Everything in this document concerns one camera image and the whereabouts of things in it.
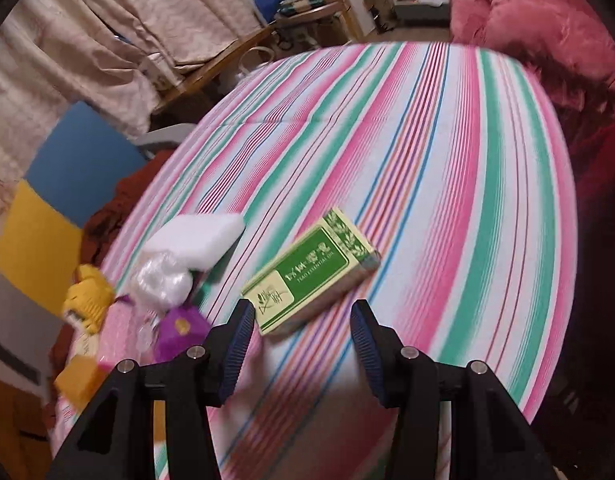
orange sponge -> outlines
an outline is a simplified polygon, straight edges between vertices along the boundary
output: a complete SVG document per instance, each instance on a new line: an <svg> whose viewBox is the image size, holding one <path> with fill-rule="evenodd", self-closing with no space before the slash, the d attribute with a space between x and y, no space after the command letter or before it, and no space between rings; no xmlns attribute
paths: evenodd
<svg viewBox="0 0 615 480"><path fill-rule="evenodd" d="M82 412L106 377L107 373L98 367L96 359L76 354L54 384L69 403Z"/></svg>

chair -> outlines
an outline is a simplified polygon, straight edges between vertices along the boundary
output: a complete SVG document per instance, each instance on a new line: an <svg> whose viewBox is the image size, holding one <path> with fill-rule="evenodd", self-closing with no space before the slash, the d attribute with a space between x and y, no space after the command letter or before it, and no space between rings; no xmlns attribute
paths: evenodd
<svg viewBox="0 0 615 480"><path fill-rule="evenodd" d="M178 145L193 127L150 132L137 147L80 102L38 150L0 237L0 360L31 383L48 375L83 225L113 198L119 180L146 163L141 150Z"/></svg>
<svg viewBox="0 0 615 480"><path fill-rule="evenodd" d="M283 0L252 0L255 13L263 27L274 21L278 4L282 1Z"/></svg>

curtain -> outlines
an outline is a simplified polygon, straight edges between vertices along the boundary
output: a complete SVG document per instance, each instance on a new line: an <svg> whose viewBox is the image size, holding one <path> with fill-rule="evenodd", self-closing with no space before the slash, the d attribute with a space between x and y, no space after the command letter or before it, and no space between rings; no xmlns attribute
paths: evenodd
<svg viewBox="0 0 615 480"><path fill-rule="evenodd" d="M0 211L70 104L87 102L128 137L145 133L162 82L177 84L256 30L251 9L248 0L20 0L0 28Z"/></svg>

floor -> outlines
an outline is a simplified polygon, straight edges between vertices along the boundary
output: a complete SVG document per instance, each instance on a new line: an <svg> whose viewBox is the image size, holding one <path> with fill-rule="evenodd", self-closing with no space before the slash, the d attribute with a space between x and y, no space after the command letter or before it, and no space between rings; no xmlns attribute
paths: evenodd
<svg viewBox="0 0 615 480"><path fill-rule="evenodd" d="M449 28L437 27L397 27L389 32L378 34L373 30L366 38L367 43L382 41L445 41L449 42Z"/></svg>

essential oil box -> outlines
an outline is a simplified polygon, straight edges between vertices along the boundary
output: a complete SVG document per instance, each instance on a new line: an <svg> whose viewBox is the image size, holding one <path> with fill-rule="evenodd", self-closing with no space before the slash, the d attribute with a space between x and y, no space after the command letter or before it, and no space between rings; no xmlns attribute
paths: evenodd
<svg viewBox="0 0 615 480"><path fill-rule="evenodd" d="M379 267L380 254L338 208L330 209L242 290L263 335L292 332Z"/></svg>

